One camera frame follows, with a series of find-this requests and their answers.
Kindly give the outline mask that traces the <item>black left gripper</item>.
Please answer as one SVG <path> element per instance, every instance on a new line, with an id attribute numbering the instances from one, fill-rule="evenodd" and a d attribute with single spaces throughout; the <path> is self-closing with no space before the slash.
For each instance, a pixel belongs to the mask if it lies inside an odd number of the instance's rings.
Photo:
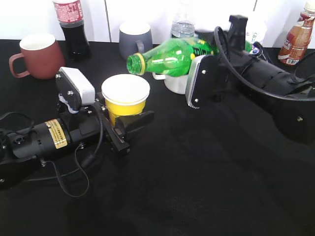
<path id="1" fill-rule="evenodd" d="M 130 145 L 123 138 L 132 138 L 155 118 L 154 111 L 119 116 L 115 118 L 114 129 L 101 92 L 95 94 L 92 104 L 79 105 L 77 110 L 70 106 L 71 102 L 76 101 L 75 96 L 65 97 L 59 93 L 58 97 L 59 118 L 73 145 L 96 144 L 99 148 L 103 141 L 108 141 L 117 153 L 126 155 L 130 151 Z"/>

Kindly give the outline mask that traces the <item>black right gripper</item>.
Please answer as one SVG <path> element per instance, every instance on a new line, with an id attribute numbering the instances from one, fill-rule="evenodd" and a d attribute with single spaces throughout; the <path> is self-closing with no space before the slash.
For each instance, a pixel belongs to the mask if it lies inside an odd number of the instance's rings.
<path id="1" fill-rule="evenodd" d="M 211 46 L 213 47 L 217 46 L 213 31 L 196 29 L 195 34 L 199 39 L 207 41 Z M 228 42 L 228 31 L 223 30 L 222 32 L 219 32 L 218 35 L 219 43 L 222 46 L 222 51 L 230 61 L 231 47 Z M 219 50 L 218 56 L 219 68 L 215 74 L 214 89 L 212 94 L 210 95 L 210 99 L 214 102 L 222 102 L 225 99 L 228 99 L 229 97 L 239 98 L 240 93 L 237 91 L 237 89 L 232 83 L 233 78 L 232 72 L 223 63 Z"/>

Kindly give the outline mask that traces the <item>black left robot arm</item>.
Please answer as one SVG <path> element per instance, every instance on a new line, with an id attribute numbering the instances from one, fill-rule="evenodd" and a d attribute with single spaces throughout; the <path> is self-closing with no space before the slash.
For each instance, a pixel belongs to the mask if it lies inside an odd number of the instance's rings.
<path id="1" fill-rule="evenodd" d="M 0 131 L 0 188 L 11 188 L 48 161 L 63 157 L 77 147 L 109 142 L 121 155 L 130 151 L 128 141 L 154 120 L 153 111 L 120 116 L 112 125 L 105 100 L 98 94 L 91 105 L 81 105 L 72 114 L 65 104 L 59 103 L 56 119 L 28 128 Z"/>

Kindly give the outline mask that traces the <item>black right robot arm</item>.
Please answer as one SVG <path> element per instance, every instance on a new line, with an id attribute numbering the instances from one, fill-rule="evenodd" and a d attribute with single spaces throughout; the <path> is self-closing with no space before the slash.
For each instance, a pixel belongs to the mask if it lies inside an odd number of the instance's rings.
<path id="1" fill-rule="evenodd" d="M 241 93 L 273 117 L 277 129 L 287 138 L 304 144 L 315 141 L 315 83 L 297 81 L 260 55 L 228 44 L 222 31 L 196 32 L 200 39 L 219 46 L 217 56 L 198 56 L 192 63 L 189 84 L 195 103 L 217 98 L 228 87 Z"/>

